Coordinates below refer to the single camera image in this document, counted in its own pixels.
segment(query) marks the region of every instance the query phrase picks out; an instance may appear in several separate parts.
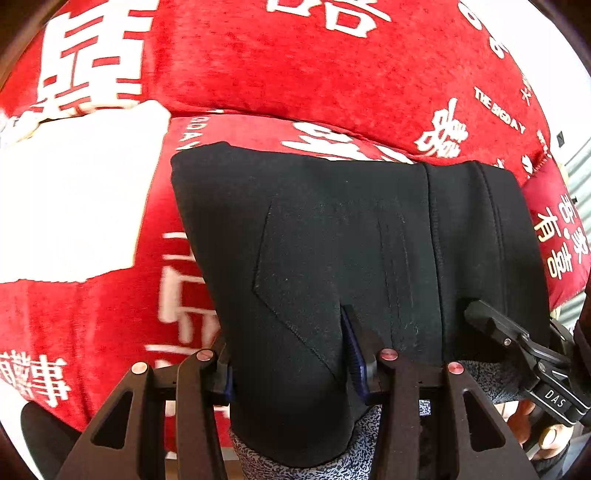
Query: screw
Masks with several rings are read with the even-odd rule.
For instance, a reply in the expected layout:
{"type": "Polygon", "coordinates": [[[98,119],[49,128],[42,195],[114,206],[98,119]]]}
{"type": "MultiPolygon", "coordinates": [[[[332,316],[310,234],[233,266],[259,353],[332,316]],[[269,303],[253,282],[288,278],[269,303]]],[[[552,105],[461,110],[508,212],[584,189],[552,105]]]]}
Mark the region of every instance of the screw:
{"type": "Polygon", "coordinates": [[[213,358],[213,352],[211,350],[199,350],[197,352],[197,360],[200,360],[202,362],[207,362],[208,360],[211,360],[213,358]]]}
{"type": "Polygon", "coordinates": [[[396,350],[392,350],[391,348],[384,348],[380,353],[380,357],[382,360],[392,361],[398,358],[398,352],[396,350]]]}
{"type": "Polygon", "coordinates": [[[141,375],[141,374],[146,373],[147,369],[148,369],[148,365],[145,364],[144,362],[137,362],[136,364],[134,364],[134,366],[131,367],[131,371],[136,375],[141,375]]]}
{"type": "Polygon", "coordinates": [[[454,375],[461,375],[464,373],[464,366],[460,362],[452,362],[448,364],[447,369],[454,375]]]}

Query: corrugated metal wall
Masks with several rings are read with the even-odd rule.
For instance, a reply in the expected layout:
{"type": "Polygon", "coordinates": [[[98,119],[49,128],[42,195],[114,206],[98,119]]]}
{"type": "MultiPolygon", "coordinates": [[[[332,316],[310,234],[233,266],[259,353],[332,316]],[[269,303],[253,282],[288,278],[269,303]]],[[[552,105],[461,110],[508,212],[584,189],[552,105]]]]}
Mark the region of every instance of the corrugated metal wall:
{"type": "MultiPolygon", "coordinates": [[[[569,192],[571,197],[577,199],[577,210],[585,232],[587,233],[587,240],[591,240],[589,232],[591,232],[591,138],[587,143],[571,158],[565,165],[569,172],[569,192]]],[[[585,293],[577,295],[572,300],[564,304],[560,310],[560,323],[569,329],[574,328],[574,324],[579,318],[583,302],[585,300],[585,293]]]]}

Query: white towel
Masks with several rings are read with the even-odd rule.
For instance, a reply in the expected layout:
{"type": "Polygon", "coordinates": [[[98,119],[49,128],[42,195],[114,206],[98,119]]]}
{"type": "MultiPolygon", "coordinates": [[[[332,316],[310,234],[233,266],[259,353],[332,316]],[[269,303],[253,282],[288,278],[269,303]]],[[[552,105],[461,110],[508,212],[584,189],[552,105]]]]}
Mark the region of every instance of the white towel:
{"type": "Polygon", "coordinates": [[[132,267],[169,120],[151,100],[43,123],[0,150],[0,283],[132,267]]]}

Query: folded black garment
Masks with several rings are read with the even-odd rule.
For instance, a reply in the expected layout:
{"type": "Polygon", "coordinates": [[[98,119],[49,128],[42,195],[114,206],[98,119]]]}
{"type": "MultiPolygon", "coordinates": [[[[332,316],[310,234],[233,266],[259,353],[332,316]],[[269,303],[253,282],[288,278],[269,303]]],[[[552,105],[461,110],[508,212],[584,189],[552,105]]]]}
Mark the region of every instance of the folded black garment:
{"type": "Polygon", "coordinates": [[[232,352],[232,428],[278,463],[337,457],[366,411],[348,387],[341,304],[386,346],[428,364],[506,360],[463,320],[469,299],[548,342],[537,239],[508,171],[327,161],[227,143],[182,151],[172,165],[232,352]]]}

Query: red blanket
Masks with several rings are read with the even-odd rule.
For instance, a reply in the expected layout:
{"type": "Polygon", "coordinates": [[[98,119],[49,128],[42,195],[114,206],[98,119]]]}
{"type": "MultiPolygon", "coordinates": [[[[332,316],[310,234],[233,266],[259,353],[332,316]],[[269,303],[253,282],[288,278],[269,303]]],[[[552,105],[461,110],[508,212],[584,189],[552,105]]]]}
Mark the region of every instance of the red blanket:
{"type": "Polygon", "coordinates": [[[0,284],[0,377],[78,429],[134,362],[178,362],[215,333],[170,186],[179,148],[224,140],[507,168],[524,186],[551,307],[584,287],[589,250],[540,105],[461,2],[71,0],[0,91],[11,117],[1,145],[45,119],[146,99],[185,118],[165,138],[134,266],[83,283],[0,284]]]}

